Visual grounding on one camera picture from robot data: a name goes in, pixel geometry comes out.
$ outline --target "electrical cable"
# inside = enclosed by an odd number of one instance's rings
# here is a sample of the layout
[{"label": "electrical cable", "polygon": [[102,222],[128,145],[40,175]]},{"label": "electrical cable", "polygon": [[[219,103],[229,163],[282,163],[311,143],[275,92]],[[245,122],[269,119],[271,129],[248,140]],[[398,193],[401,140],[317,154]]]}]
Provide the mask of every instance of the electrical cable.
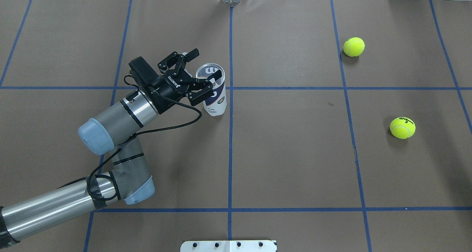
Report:
[{"label": "electrical cable", "polygon": [[[113,157],[115,157],[119,152],[121,151],[121,148],[119,148],[118,150],[116,150],[110,157],[108,157],[105,161],[103,161],[103,163],[101,163],[99,166],[97,166],[91,173],[90,175],[86,178],[86,184],[87,184],[87,192],[89,193],[90,197],[94,200],[101,200],[101,201],[108,201],[108,200],[113,200],[116,196],[118,196],[118,186],[116,185],[116,181],[114,179],[112,179],[110,176],[108,175],[102,175],[102,174],[99,174],[99,175],[95,175],[95,173],[100,169],[102,168],[106,163],[108,163]],[[95,176],[96,178],[106,178],[108,179],[111,183],[113,183],[113,186],[115,187],[115,194],[113,194],[113,196],[109,197],[109,198],[103,198],[103,197],[100,197],[100,196],[97,196],[95,195],[92,191],[91,191],[91,188],[90,188],[90,180],[91,178]]]},{"label": "electrical cable", "polygon": [[73,183],[77,183],[77,182],[82,181],[82,180],[84,180],[84,179],[86,179],[86,178],[87,178],[87,177],[85,176],[85,177],[83,177],[83,178],[76,179],[76,180],[71,181],[71,182],[69,182],[69,183],[67,183],[67,184],[65,184],[65,185],[61,185],[61,186],[58,187],[57,189],[59,189],[59,188],[61,188],[61,187],[68,186],[68,185],[72,185]]},{"label": "electrical cable", "polygon": [[[124,78],[123,78],[123,81],[125,82],[125,84],[127,85],[131,85],[131,86],[134,86],[137,88],[137,91],[139,90],[139,87],[135,84],[130,84],[126,81],[126,78],[128,77],[131,77],[133,78],[133,76],[131,75],[126,75]],[[165,101],[167,102],[170,102],[170,103],[174,103],[176,105],[179,105],[179,106],[182,106],[184,108],[188,108],[188,109],[192,109],[194,111],[196,111],[198,113],[198,116],[197,118],[195,118],[194,120],[192,121],[189,121],[187,123],[184,123],[184,124],[180,124],[180,125],[176,125],[176,126],[172,126],[172,127],[165,127],[165,128],[159,128],[159,129],[152,129],[152,130],[146,130],[146,131],[141,131],[141,132],[138,132],[138,133],[134,133],[133,135],[131,135],[124,143],[128,143],[132,140],[134,140],[138,135],[142,135],[142,134],[146,134],[146,133],[153,133],[153,132],[158,132],[158,131],[164,131],[164,130],[171,130],[171,129],[177,129],[177,128],[182,128],[182,127],[185,127],[185,126],[189,126],[191,124],[194,124],[195,122],[199,121],[199,119],[202,117],[202,112],[196,108],[194,108],[193,106],[189,106],[189,105],[186,105],[186,104],[183,104],[183,103],[180,103],[178,101],[175,101],[173,99],[170,99],[170,98],[167,98],[165,96],[162,96],[160,95],[158,92],[156,92],[157,96],[159,98],[162,98],[164,99]],[[116,185],[116,181],[111,178],[110,176],[108,175],[102,175],[102,174],[98,174],[98,175],[95,175],[95,173],[100,169],[102,168],[106,163],[108,163],[113,157],[115,157],[119,152],[121,151],[121,148],[119,148],[118,150],[116,150],[110,157],[108,157],[105,161],[103,161],[103,163],[101,163],[99,166],[97,166],[91,173],[89,176],[86,176],[84,178],[79,178],[79,179],[76,179],[72,182],[69,182],[61,187],[65,187],[65,186],[68,186],[68,185],[72,185],[73,183],[77,183],[79,181],[82,181],[82,180],[86,180],[86,189],[87,189],[87,192],[88,194],[90,195],[90,197],[94,200],[101,200],[101,201],[108,201],[108,200],[112,200],[114,199],[115,197],[118,196],[118,185]],[[91,191],[91,188],[90,188],[90,180],[93,176],[96,176],[96,178],[106,178],[108,179],[111,183],[113,183],[113,186],[115,187],[115,194],[111,197],[108,197],[108,198],[103,198],[103,197],[100,197],[100,196],[97,196],[95,195],[92,191]]]}]

